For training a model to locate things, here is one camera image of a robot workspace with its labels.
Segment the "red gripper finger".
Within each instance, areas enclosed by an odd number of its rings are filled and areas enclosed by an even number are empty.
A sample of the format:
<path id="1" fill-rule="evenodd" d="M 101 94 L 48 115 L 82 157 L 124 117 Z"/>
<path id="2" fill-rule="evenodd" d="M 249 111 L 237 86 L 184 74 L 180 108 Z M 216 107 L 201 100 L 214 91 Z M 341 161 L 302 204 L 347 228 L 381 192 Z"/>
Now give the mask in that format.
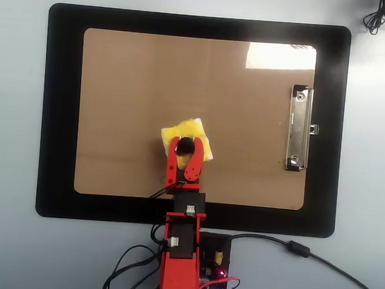
<path id="1" fill-rule="evenodd" d="M 204 145 L 198 137 L 194 138 L 194 152 L 185 168 L 184 175 L 187 182 L 197 182 L 201 175 L 204 161 Z"/>
<path id="2" fill-rule="evenodd" d="M 181 138 L 179 136 L 176 136 L 170 142 L 168 158 L 167 158 L 169 166 L 176 166 L 177 165 L 176 149 L 177 149 L 177 145 L 179 144 L 180 139 Z"/>

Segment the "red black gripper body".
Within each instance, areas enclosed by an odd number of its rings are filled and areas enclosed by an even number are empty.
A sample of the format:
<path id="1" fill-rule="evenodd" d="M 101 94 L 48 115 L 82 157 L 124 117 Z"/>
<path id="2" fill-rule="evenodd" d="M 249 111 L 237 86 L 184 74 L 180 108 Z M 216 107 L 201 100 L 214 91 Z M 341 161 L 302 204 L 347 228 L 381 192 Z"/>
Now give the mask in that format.
<path id="1" fill-rule="evenodd" d="M 177 166 L 168 166 L 166 187 L 169 191 L 199 192 L 200 175 L 200 168 L 180 170 Z"/>

